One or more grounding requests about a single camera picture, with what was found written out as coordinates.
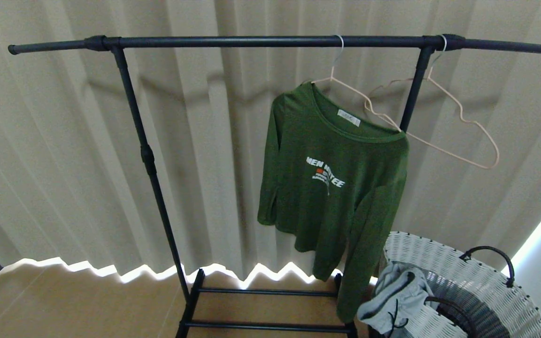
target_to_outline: clothing label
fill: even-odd
[[[341,117],[345,118],[346,120],[352,122],[356,127],[360,126],[360,118],[355,117],[352,114],[348,114],[348,112],[346,112],[346,111],[343,111],[341,109],[338,110],[337,111],[337,116],[341,116]]]
[[[309,165],[314,165],[314,167],[317,167],[312,179],[320,180],[327,186],[327,195],[329,195],[330,184],[333,184],[337,188],[341,188],[346,183],[343,180],[340,180],[337,177],[335,177],[335,175],[333,175],[333,173],[331,172],[331,168],[329,167],[329,165],[327,165],[323,161],[314,160],[313,158],[307,157],[306,163],[308,163]]]

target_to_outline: black metal clothing rack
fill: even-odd
[[[417,68],[414,79],[410,86],[408,99],[400,129],[406,131],[410,123],[410,117],[417,101],[421,82],[425,75],[425,69],[429,64],[429,58],[434,51],[444,49],[444,39],[447,39],[445,51],[456,49],[486,49],[491,51],[513,51],[541,54],[541,45],[532,43],[519,43],[509,41],[475,40],[453,34],[444,34],[444,36],[344,36],[344,47],[404,47],[421,49],[417,60]],[[146,131],[143,128],[139,107],[131,76],[124,56],[125,48],[159,48],[159,47],[341,47],[342,41],[337,36],[242,36],[242,37],[106,37],[93,36],[84,40],[59,41],[47,43],[35,43],[30,45],[9,45],[8,50],[11,54],[17,55],[30,52],[43,51],[62,51],[67,49],[89,49],[91,51],[110,51],[114,54],[116,65],[120,70],[120,77],[124,85],[127,100],[137,135],[141,144],[141,158],[146,167],[146,171],[152,182],[152,188],[156,203],[164,226],[168,244],[172,252],[174,264],[177,267],[177,274],[183,295],[185,296],[186,306],[183,317],[179,323],[176,337],[184,338],[191,327],[207,328],[225,328],[225,329],[250,329],[250,330],[279,330],[279,331],[307,331],[307,332],[333,332],[347,334],[348,338],[356,338],[356,327],[354,323],[344,325],[303,325],[287,323],[230,323],[222,321],[198,321],[193,319],[195,306],[197,305],[200,293],[246,293],[246,294],[264,294],[264,295],[290,295],[290,296],[309,296],[309,297],[337,297],[336,292],[309,292],[309,291],[282,291],[282,290],[238,290],[223,289],[215,287],[204,287],[204,271],[200,269],[197,273],[195,283],[191,287],[191,292],[187,287],[185,275],[178,255],[177,245],[172,234],[170,221],[162,190],[157,178],[156,165],[152,148],[149,146],[146,137]],[[335,276],[336,289],[339,290],[341,276]]]

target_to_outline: clothes hanger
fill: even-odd
[[[399,132],[401,132],[402,130],[400,129],[398,124],[396,122],[394,122],[389,116],[387,116],[385,114],[375,113],[375,111],[373,110],[373,103],[371,102],[371,99],[369,99],[368,96],[366,96],[365,94],[363,94],[359,90],[356,90],[354,87],[349,86],[349,85],[343,83],[342,81],[339,81],[335,77],[333,77],[333,73],[335,71],[335,64],[337,63],[337,60],[340,58],[341,53],[343,53],[343,51],[344,51],[344,39],[343,39],[343,37],[341,37],[340,35],[335,35],[335,36],[339,37],[340,40],[341,40],[341,50],[339,51],[339,54],[337,54],[337,57],[333,60],[333,64],[331,65],[331,75],[329,77],[325,77],[324,79],[311,81],[310,83],[318,84],[318,83],[322,83],[324,81],[329,81],[330,83],[333,83],[333,81],[334,81],[334,82],[336,82],[336,83],[338,83],[338,84],[352,90],[353,92],[356,92],[356,94],[359,94],[360,96],[362,96],[364,98],[364,100],[365,100],[365,103],[364,103],[365,108],[367,107],[367,103],[368,103],[371,113],[378,116],[379,118],[381,118],[382,120],[384,120],[388,124],[394,126]]]
[[[471,160],[468,160],[466,158],[463,158],[457,154],[453,154],[451,152],[449,152],[448,150],[444,150],[438,146],[435,146],[427,141],[425,141],[424,139],[420,139],[419,137],[416,137],[415,135],[412,135],[411,133],[406,133],[408,136],[414,138],[414,139],[418,139],[418,141],[421,141],[422,143],[425,143],[427,144],[428,146],[432,147],[432,148],[435,148],[437,150],[439,150],[440,152],[443,152],[443,153],[446,153],[450,156],[453,156],[455,158],[457,158],[458,160],[461,160],[461,161],[464,161],[464,162],[467,162],[469,164],[472,164],[472,165],[475,165],[475,167],[479,167],[481,169],[492,169],[494,167],[496,167],[498,165],[498,162],[500,162],[500,150],[498,150],[498,145],[496,145],[496,142],[494,142],[494,139],[490,136],[489,132],[487,132],[487,130],[477,121],[475,120],[466,120],[463,116],[463,107],[462,107],[462,104],[460,103],[460,101],[458,101],[457,98],[454,97],[453,94],[451,94],[450,92],[448,92],[447,90],[445,90],[445,88],[443,86],[441,86],[439,83],[437,83],[432,77],[431,77],[431,74],[432,74],[432,71],[433,71],[433,65],[435,65],[435,62],[440,58],[440,56],[442,56],[442,54],[445,52],[446,50],[446,45],[448,44],[448,40],[446,39],[446,37],[444,35],[440,35],[442,36],[442,38],[444,39],[444,49],[442,49],[442,51],[440,51],[440,55],[438,55],[434,60],[433,62],[431,63],[431,67],[429,68],[429,73],[427,74],[427,77],[424,79],[426,81],[429,81],[430,83],[432,83],[434,86],[438,87],[440,90],[442,90],[442,92],[444,92],[449,98],[451,98],[459,107],[459,118],[462,122],[464,123],[469,123],[469,124],[474,124],[475,126],[479,127],[479,129],[481,129],[481,131],[485,134],[485,136],[487,136],[487,138],[490,140],[490,143],[492,143],[492,145],[494,146],[494,151],[496,151],[496,160],[494,160],[494,163],[492,165],[489,165],[489,166],[486,166],[486,165],[482,165],[482,164],[479,164],[479,163],[476,163],[476,162],[473,162]],[[399,80],[393,80],[393,81],[390,81],[388,83],[387,86],[378,86],[377,88],[374,88],[373,90],[371,90],[371,93],[372,94],[375,90],[379,89],[379,88],[387,88],[389,86],[391,86],[392,84],[394,83],[397,83],[397,82],[401,82],[401,81],[412,81],[412,78],[409,78],[409,79],[399,79]],[[373,111],[373,105],[371,104],[371,100],[368,99],[367,101],[365,101],[364,103],[364,108],[367,109],[368,111],[370,111],[371,113],[373,113],[374,115],[379,115],[377,113],[375,113]]]

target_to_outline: light under curtain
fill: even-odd
[[[10,43],[112,36],[399,35],[452,33],[541,43],[541,2],[0,1],[0,263],[60,257],[67,264],[172,266],[137,134],[110,53],[12,56]],[[270,104],[327,77],[335,50],[127,49],[129,69],[186,272],[219,263],[246,278],[257,263],[290,261],[311,274],[313,253],[256,221]],[[336,77],[370,92],[410,77],[418,51],[346,48]],[[394,230],[466,250],[509,255],[541,220],[541,56],[449,52],[436,81],[501,151],[490,171],[410,140]],[[373,93],[400,118],[408,88]],[[331,97],[363,115],[354,97]],[[461,124],[453,102],[421,88],[409,131],[491,163],[489,141]],[[498,257],[479,259],[490,265]]]

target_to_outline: green sweater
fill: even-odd
[[[327,280],[348,256],[337,315],[352,321],[406,181],[405,133],[360,120],[304,83],[272,103],[258,222],[316,250],[313,273]]]

